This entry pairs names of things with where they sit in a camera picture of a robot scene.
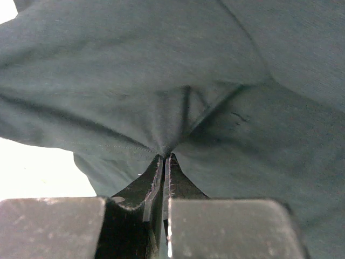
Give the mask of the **black t-shirt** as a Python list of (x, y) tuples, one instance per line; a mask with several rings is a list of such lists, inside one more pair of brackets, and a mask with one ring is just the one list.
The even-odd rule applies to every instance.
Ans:
[(98, 195), (174, 153), (206, 195), (276, 197), (344, 258), (344, 1), (17, 1), (1, 137), (73, 152)]

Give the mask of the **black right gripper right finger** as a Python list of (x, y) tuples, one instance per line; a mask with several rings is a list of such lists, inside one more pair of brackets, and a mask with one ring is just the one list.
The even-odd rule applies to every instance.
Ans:
[(205, 195), (182, 171), (175, 154), (164, 165), (163, 223), (169, 258), (207, 258)]

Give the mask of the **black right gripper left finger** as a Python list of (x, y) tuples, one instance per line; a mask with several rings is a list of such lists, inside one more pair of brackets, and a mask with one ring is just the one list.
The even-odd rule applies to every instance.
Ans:
[(158, 258), (163, 207), (164, 160), (106, 202), (96, 258)]

